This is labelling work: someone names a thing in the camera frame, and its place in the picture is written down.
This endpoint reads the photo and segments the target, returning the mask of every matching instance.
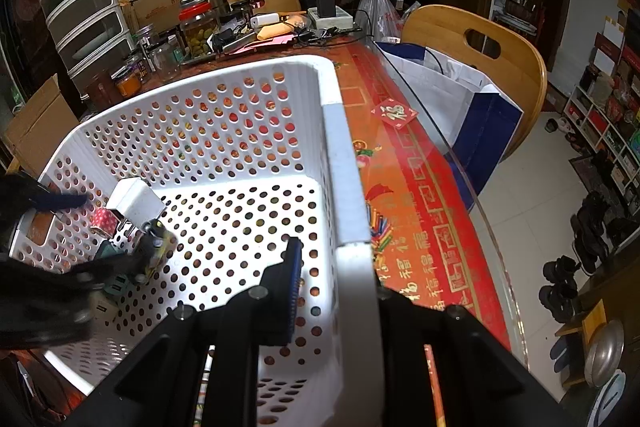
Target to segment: perforated basket bottom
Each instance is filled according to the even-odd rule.
[[[260,350],[258,412],[277,419],[300,397],[300,380],[335,361],[334,266],[321,185],[294,175],[156,193],[167,205],[161,221],[175,234],[166,261],[148,284],[129,287],[112,323],[97,324],[89,341],[54,348],[50,359],[88,392],[170,309],[180,302],[198,310],[225,304],[279,263],[287,239],[296,236],[303,267],[293,342]]]

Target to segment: white plastic basket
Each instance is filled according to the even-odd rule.
[[[188,78],[78,126],[41,177],[89,195],[54,218],[44,245],[18,226],[11,256],[64,271],[92,259],[88,216],[116,182],[141,176],[165,201],[175,250],[119,317],[47,358],[89,393],[179,301],[224,304],[303,241],[294,341],[262,348],[258,423],[374,425],[383,403],[378,306],[362,186],[334,65],[299,56]],[[121,247],[129,247],[117,237]]]

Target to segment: metal bowl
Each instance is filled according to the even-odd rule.
[[[615,373],[625,347],[625,331],[619,320],[609,321],[596,330],[584,360],[584,380],[591,387],[602,387]]]

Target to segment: cardboard box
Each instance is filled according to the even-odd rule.
[[[153,24],[158,33],[173,28],[180,23],[181,0],[131,0],[138,28]]]
[[[78,118],[66,105],[55,74],[15,115],[6,130],[5,138],[20,166],[37,178],[58,145],[77,125]]]

